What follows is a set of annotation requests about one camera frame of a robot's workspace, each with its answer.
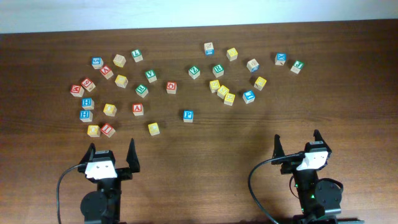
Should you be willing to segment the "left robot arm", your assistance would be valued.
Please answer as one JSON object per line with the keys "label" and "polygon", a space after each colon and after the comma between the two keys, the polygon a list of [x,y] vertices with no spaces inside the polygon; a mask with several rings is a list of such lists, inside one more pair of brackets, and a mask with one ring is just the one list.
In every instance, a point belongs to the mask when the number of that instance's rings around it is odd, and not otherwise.
{"label": "left robot arm", "polygon": [[87,193],[81,200],[80,210],[85,223],[115,224],[120,222],[121,182],[131,180],[133,173],[140,172],[135,142],[129,144],[127,167],[116,168],[111,150],[97,151],[93,143],[81,159],[78,172],[96,184],[95,191]]}

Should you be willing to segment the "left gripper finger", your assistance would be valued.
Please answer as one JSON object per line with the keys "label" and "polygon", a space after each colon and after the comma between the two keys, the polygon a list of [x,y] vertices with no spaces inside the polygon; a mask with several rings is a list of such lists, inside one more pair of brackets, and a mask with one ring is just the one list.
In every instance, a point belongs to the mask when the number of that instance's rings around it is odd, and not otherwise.
{"label": "left gripper finger", "polygon": [[86,170],[88,163],[93,160],[95,152],[96,152],[95,144],[91,143],[85,155],[78,164],[79,165],[78,172],[84,172]]}
{"label": "left gripper finger", "polygon": [[132,173],[140,172],[140,163],[136,154],[136,147],[134,139],[132,138],[129,144],[129,149],[126,156],[126,162]]}

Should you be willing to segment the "green V block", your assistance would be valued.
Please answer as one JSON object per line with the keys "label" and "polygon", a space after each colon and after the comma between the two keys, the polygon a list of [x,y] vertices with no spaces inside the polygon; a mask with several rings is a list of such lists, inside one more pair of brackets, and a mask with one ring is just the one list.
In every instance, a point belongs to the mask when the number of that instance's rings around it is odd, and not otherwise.
{"label": "green V block", "polygon": [[149,83],[152,83],[157,80],[157,76],[154,70],[148,70],[145,72],[145,76],[148,79]]}

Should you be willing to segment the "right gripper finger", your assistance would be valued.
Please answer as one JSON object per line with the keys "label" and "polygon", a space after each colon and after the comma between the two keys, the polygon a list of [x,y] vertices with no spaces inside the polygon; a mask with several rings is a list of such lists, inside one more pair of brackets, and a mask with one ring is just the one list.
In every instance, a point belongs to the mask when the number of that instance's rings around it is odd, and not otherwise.
{"label": "right gripper finger", "polygon": [[312,144],[324,144],[324,140],[319,132],[319,130],[315,129],[313,132],[313,137],[315,140],[312,142]]}
{"label": "right gripper finger", "polygon": [[280,136],[276,134],[274,136],[274,150],[272,154],[272,165],[279,165],[284,162],[284,150],[282,148],[281,142],[280,142]]}

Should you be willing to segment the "blue P block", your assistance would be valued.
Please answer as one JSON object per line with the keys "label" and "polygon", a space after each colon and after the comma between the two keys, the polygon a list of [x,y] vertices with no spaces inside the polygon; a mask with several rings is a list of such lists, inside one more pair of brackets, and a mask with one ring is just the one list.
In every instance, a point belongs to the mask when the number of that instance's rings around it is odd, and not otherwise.
{"label": "blue P block", "polygon": [[192,123],[194,118],[194,112],[192,110],[183,111],[183,121],[185,123]]}

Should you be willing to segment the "yellow C block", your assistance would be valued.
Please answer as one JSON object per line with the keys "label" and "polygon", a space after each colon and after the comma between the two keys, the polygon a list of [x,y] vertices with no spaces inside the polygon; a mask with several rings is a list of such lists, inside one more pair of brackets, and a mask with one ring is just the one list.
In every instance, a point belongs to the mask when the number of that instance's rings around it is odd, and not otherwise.
{"label": "yellow C block", "polygon": [[149,133],[151,136],[160,134],[160,129],[158,123],[148,124]]}

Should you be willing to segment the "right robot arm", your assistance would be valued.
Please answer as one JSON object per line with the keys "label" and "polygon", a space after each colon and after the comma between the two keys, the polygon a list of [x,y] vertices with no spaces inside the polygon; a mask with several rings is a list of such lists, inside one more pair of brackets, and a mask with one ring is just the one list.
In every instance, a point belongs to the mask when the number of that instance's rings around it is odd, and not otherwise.
{"label": "right robot arm", "polygon": [[280,136],[274,136],[273,165],[280,165],[282,175],[291,174],[297,189],[302,209],[301,215],[294,216],[295,223],[364,223],[357,218],[338,219],[341,213],[343,184],[330,178],[319,178],[318,171],[327,165],[332,150],[314,130],[314,141],[306,143],[304,150],[286,155]]}

